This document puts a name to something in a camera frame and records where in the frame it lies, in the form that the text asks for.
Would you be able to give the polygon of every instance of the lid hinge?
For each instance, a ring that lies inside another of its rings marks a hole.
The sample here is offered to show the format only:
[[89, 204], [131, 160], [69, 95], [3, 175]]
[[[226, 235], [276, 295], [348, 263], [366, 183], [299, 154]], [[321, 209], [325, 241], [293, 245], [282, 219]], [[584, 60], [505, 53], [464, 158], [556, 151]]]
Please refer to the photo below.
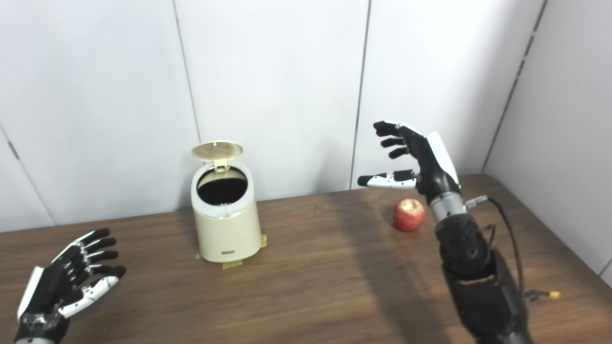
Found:
[[227, 159], [219, 159], [214, 161], [215, 164], [215, 172], [226, 172], [229, 169]]

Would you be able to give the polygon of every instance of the black cable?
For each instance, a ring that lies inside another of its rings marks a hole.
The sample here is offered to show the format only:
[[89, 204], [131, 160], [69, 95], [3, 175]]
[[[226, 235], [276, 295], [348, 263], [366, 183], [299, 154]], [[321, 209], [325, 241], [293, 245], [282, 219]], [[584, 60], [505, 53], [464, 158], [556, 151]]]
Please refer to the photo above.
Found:
[[486, 262], [489, 262], [489, 258], [491, 258], [491, 251], [493, 250], [493, 239], [495, 239], [495, 225], [488, 225], [485, 230], [491, 230], [491, 236], [489, 237], [488, 250], [487, 250], [487, 258]]
[[504, 219], [504, 223], [506, 224], [506, 228], [508, 228], [508, 233], [510, 233], [510, 240], [512, 240], [512, 247], [514, 248], [514, 258], [517, 261], [517, 273], [518, 273], [518, 291], [521, 295], [523, 295], [525, 290], [524, 285], [524, 276], [523, 276], [523, 263], [521, 262], [521, 255], [518, 251], [518, 243], [517, 239], [514, 235], [514, 230], [512, 226], [510, 226], [510, 221], [508, 221], [508, 216], [506, 216], [506, 212], [504, 208], [499, 204], [496, 200], [488, 197], [489, 202], [493, 203], [493, 205], [498, 209], [501, 214], [502, 219]]

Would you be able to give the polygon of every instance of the cable connector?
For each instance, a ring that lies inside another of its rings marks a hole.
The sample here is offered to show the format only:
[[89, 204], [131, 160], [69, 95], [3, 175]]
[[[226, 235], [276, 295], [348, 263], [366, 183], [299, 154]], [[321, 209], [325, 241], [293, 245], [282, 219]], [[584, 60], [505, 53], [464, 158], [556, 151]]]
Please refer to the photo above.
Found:
[[463, 203], [463, 205], [465, 206], [465, 209], [471, 209], [480, 203], [486, 202], [488, 199], [489, 198], [486, 195], [482, 195], [466, 201], [465, 203]]
[[548, 297], [552, 300], [556, 300], [561, 297], [561, 293], [558, 291], [527, 290], [523, 295], [525, 301], [528, 301], [530, 303], [538, 301], [542, 296]]

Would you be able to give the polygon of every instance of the trash can lid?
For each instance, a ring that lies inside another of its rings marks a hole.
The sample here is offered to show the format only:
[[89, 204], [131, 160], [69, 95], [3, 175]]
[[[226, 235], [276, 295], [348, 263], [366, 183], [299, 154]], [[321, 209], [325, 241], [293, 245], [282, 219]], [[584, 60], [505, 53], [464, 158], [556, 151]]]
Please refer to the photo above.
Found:
[[242, 147], [230, 141], [211, 141], [192, 149], [192, 156], [204, 162], [231, 160], [242, 154]]

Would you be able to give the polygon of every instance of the open lid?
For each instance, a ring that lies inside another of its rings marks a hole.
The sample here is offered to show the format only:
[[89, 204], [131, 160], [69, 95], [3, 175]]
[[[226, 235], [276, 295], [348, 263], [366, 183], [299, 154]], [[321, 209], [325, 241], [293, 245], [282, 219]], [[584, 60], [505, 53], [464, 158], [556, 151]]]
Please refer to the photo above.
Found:
[[242, 154], [242, 147], [230, 141], [212, 141], [192, 149], [192, 156], [204, 162], [214, 162], [215, 171], [228, 169], [227, 160], [235, 159]]

